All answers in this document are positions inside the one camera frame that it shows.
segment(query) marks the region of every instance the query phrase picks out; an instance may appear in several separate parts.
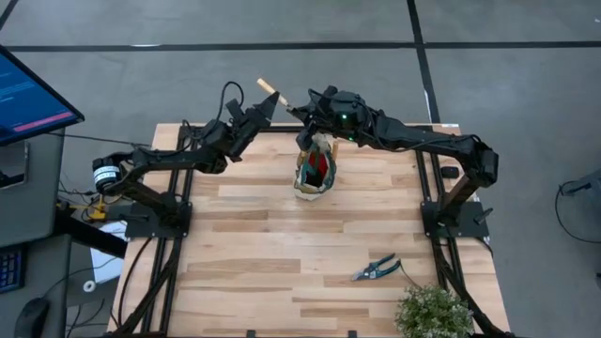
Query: wooden table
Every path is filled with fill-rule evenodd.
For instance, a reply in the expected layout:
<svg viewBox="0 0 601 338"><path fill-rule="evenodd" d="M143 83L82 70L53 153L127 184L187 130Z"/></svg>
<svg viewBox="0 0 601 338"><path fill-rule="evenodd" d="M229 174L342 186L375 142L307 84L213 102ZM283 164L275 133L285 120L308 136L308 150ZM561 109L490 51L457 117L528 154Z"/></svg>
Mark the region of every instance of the wooden table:
<svg viewBox="0 0 601 338"><path fill-rule="evenodd" d="M459 134L457 125L433 127ZM178 128L159 125L153 145L175 148ZM396 253L418 284L437 282L419 211L415 153L343 141L333 189L307 202L292 190L295 136L261 133L243 161L225 173L194 174L193 223L183 242L170 335L244 336L256 330L260 336L347 336L356 330L360 336L398 336L393 316L407 278L400 270L375 281L351 282L350 276ZM457 165L451 158L440 162ZM169 173L152 173L145 183L162 192L168 180ZM436 196L434 178L430 182ZM445 179L447 190L453 184ZM122 276L143 242L129 244ZM490 253L474 239L457 242L468 290L493 323L509 330ZM155 248L153 240L132 274L124 316L146 293ZM162 294L155 309L157 329Z"/></svg>

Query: green plant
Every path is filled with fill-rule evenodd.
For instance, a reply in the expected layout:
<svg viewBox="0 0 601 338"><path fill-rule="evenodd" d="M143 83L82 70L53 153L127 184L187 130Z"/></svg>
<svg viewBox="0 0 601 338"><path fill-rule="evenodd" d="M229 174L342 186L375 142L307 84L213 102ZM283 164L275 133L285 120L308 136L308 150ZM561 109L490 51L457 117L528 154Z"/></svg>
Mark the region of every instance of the green plant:
<svg viewBox="0 0 601 338"><path fill-rule="evenodd" d="M404 338L464 338L473 333L471 311L465 302L439 286L411 286L400 299L396 329Z"/></svg>

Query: computer mouse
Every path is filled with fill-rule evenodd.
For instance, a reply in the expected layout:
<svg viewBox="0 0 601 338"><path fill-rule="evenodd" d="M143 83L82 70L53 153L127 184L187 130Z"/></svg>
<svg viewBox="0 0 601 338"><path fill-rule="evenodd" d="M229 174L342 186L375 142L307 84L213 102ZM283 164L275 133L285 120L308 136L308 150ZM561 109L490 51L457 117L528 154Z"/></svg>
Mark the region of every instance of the computer mouse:
<svg viewBox="0 0 601 338"><path fill-rule="evenodd" d="M44 298L28 301L15 323L15 338L39 338L44 329L50 302Z"/></svg>

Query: monitor stand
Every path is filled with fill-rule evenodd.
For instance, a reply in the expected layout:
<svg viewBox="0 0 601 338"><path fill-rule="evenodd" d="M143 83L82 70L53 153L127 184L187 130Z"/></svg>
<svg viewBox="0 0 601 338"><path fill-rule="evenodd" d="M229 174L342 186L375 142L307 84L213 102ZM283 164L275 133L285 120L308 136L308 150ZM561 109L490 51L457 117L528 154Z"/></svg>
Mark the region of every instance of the monitor stand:
<svg viewBox="0 0 601 338"><path fill-rule="evenodd" d="M0 146L0 189L6 189L27 181L29 144L21 141Z"/></svg>

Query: pruning shears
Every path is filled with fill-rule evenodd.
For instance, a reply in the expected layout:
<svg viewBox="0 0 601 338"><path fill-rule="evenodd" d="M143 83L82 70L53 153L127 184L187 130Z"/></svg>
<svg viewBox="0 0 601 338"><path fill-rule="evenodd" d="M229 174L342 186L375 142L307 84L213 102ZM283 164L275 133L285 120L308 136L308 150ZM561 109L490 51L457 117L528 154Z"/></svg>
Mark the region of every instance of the pruning shears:
<svg viewBox="0 0 601 338"><path fill-rule="evenodd" d="M380 277L384 277L387 274L394 272L395 270L397 270L401 267L400 259L397 259L396 262L394 263L394 265L392 265L391 267L389 267L387 269L384 269L384 270L379 269L379 266L381 266L382 264L393 259L394 256L395 256L395 253L391 253L391 254L387 255L386 257L378 260L377 262L369 263L367 268L365 268L361 271L355 272L355 274L353 275L352 281L373 280L373 279L377 279Z"/></svg>

